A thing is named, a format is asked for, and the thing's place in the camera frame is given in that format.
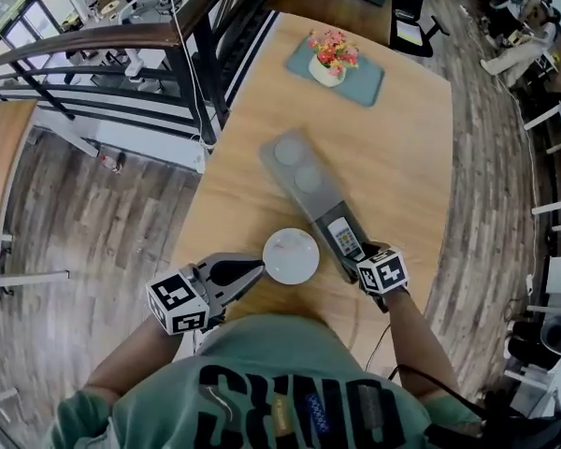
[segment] black chair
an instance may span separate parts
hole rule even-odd
[[[434,26],[425,32],[418,21],[420,20],[420,15],[422,13],[422,4],[424,0],[393,0],[393,18],[391,21],[391,42],[389,47],[396,51],[402,51],[403,53],[408,53],[410,55],[420,56],[424,58],[429,58],[434,54],[432,45],[430,44],[430,38],[437,33],[448,36],[449,31],[445,25],[440,21],[438,17],[432,16],[434,21]],[[420,37],[422,39],[422,45],[416,45],[405,38],[398,35],[397,22],[404,22],[408,25],[416,26],[420,30]]]

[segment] white dish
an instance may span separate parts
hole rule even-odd
[[[305,231],[284,228],[268,238],[263,259],[272,279],[283,284],[301,284],[316,272],[320,250]]]

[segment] gray placemat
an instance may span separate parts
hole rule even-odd
[[[295,49],[286,66],[300,77],[318,83],[308,70],[312,55],[313,51],[308,47],[308,39],[305,38]],[[359,68],[348,68],[345,80],[328,90],[341,94],[363,107],[372,107],[381,88],[384,70],[361,54],[357,58],[357,63]]]

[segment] backpack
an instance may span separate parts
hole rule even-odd
[[[555,449],[561,446],[561,408],[556,398],[554,416],[527,419],[513,409],[489,412],[461,397],[432,376],[410,366],[397,366],[389,380],[399,370],[414,372],[426,378],[481,418],[482,433],[478,437],[436,424],[430,425],[424,434],[429,443],[440,449]]]

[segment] white flower pot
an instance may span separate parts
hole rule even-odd
[[[328,68],[320,63],[318,55],[316,54],[312,55],[311,60],[309,61],[308,70],[318,82],[328,88],[337,86],[345,80],[346,68],[343,68],[343,71],[338,76],[331,75],[328,73]]]

